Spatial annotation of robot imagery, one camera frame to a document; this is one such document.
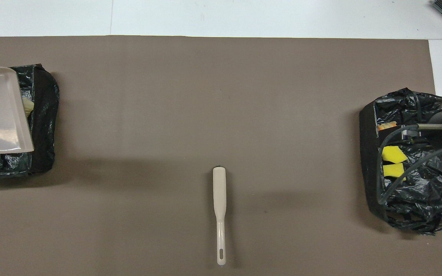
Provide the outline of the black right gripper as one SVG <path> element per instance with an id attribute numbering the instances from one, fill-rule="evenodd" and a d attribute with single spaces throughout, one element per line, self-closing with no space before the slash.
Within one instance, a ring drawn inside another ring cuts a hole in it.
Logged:
<path id="1" fill-rule="evenodd" d="M 430 118 L 428 124 L 442 124 L 442 111 L 436 113 Z M 415 138 L 418 137 L 418 131 L 416 130 L 403 130 L 401 132 L 402 138 Z M 427 134 L 427 139 L 431 143 L 433 148 L 442 148 L 442 129 L 430 130 Z"/>

